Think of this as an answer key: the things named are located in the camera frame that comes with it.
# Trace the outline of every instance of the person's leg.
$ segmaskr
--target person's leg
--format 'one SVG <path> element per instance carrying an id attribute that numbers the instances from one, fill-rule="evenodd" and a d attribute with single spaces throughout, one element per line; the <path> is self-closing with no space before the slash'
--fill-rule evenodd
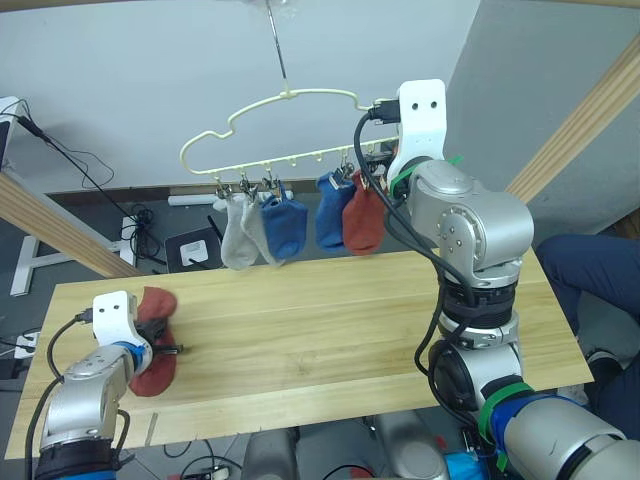
<path id="1" fill-rule="evenodd" d="M 627 438 L 640 440 L 640 354 L 624 372 L 598 388 L 591 407 Z"/>
<path id="2" fill-rule="evenodd" d="M 559 235 L 542 242 L 536 254 L 574 333 L 583 291 L 640 315 L 640 241 Z"/>

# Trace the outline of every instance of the floor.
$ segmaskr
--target floor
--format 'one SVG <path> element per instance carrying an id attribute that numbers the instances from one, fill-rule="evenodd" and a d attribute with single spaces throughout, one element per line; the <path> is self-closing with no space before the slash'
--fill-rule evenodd
<path id="1" fill-rule="evenodd" d="M 309 206 L 309 218 L 313 218 L 319 202 L 318 195 L 301 194 L 296 198 Z M 221 227 L 226 224 L 226 214 L 215 212 L 210 206 L 169 207 L 166 202 L 159 201 L 148 202 L 146 206 L 155 212 L 156 220 L 153 232 L 161 239 L 208 226 L 206 219 L 208 214 L 212 215 Z M 117 238 L 120 218 L 118 213 L 114 212 L 113 207 L 101 204 L 74 207 L 69 210 L 106 237 Z M 313 222 L 309 222 L 307 246 L 298 259 L 309 260 L 335 256 L 315 246 L 313 230 Z M 31 291 L 28 295 L 10 297 L 8 292 L 22 237 L 21 231 L 0 220 L 0 245 L 2 245 L 0 251 L 1 336 L 19 334 L 26 329 L 40 326 L 53 288 L 57 283 L 100 278 L 76 262 L 53 265 L 35 271 Z M 380 249 L 381 252 L 400 250 L 404 250 L 404 248 L 388 237 L 385 238 Z M 46 245 L 41 247 L 41 254 L 49 251 L 51 249 Z M 138 267 L 148 273 L 151 273 L 153 269 L 163 270 L 163 267 L 148 260 L 140 261 Z M 640 344 L 640 332 L 635 322 L 624 312 L 617 311 L 594 297 L 586 297 L 581 308 L 584 314 L 584 327 L 581 334 L 581 343 L 584 349 L 591 348 L 590 346 L 595 345 L 597 341 L 598 345 L 608 347 L 626 357 L 635 353 Z M 603 317 L 607 318 L 607 322 L 600 321 Z M 9 347 L 0 348 L 0 354 L 7 348 Z M 0 387 L 19 390 L 24 378 L 25 373 L 16 380 L 2 381 Z M 18 400 L 18 393 L 0 392 L 0 405 L 2 405 L 0 408 L 0 453 L 4 453 L 6 448 Z M 443 437 L 448 445 L 448 450 L 455 451 L 462 448 L 455 422 L 440 408 L 425 409 L 419 414 L 432 432 Z M 297 456 L 301 478 L 321 478 L 335 466 L 344 463 L 366 465 L 379 475 L 387 473 L 380 447 L 372 436 L 372 432 L 362 423 L 361 419 L 301 426 L 300 433 Z M 248 439 L 249 435 L 236 435 L 212 439 L 211 443 L 216 455 L 242 463 Z M 175 444 L 168 446 L 167 450 L 170 454 L 175 454 L 182 451 L 184 447 L 184 444 Z M 193 459 L 206 455 L 207 450 L 204 442 L 196 441 L 187 453 L 175 459 L 165 456 L 162 447 L 135 449 L 130 453 L 135 453 L 135 459 L 121 470 L 119 479 L 166 479 L 171 474 L 179 474 Z M 202 460 L 196 463 L 189 472 L 198 472 L 200 468 L 206 466 L 207 460 Z M 239 478 L 235 469 L 232 469 L 231 473 L 232 478 Z M 0 460 L 1 478 L 22 478 L 21 475 L 21 461 Z M 334 477 L 335 480 L 340 478 L 346 478 L 346 474 L 337 473 Z"/>

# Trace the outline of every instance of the white sock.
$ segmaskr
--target white sock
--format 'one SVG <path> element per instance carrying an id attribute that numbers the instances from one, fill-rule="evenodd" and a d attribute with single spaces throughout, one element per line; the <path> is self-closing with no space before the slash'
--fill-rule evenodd
<path id="1" fill-rule="evenodd" d="M 251 201 L 249 197 L 245 196 L 242 207 L 242 222 L 240 224 L 242 231 L 253 240 L 253 243 L 258 247 L 262 257 L 269 265 L 278 267 L 284 263 L 284 260 L 276 260 L 273 258 L 273 255 L 269 252 L 259 200 Z"/>
<path id="2" fill-rule="evenodd" d="M 234 270 L 247 268 L 258 258 L 258 248 L 240 226 L 244 197 L 244 194 L 234 194 L 226 200 L 228 219 L 220 254 L 222 262 Z"/>

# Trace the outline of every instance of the wooden table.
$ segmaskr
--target wooden table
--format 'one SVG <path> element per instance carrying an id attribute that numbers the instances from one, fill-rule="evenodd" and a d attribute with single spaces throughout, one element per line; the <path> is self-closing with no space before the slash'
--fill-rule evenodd
<path id="1" fill-rule="evenodd" d="M 45 360 L 52 334 L 95 295 L 125 289 L 140 301 L 145 285 L 177 296 L 171 325 L 188 350 L 162 395 L 129 392 L 122 399 L 132 419 L 127 447 L 436 404 L 412 356 L 437 282 L 413 252 L 65 284 L 53 294 L 6 458 L 23 456 L 29 419 L 52 380 Z M 531 252 L 516 308 L 529 384 L 547 389 L 592 380 Z M 66 368 L 95 347 L 91 326 L 74 326 L 56 345 L 56 362 Z"/>

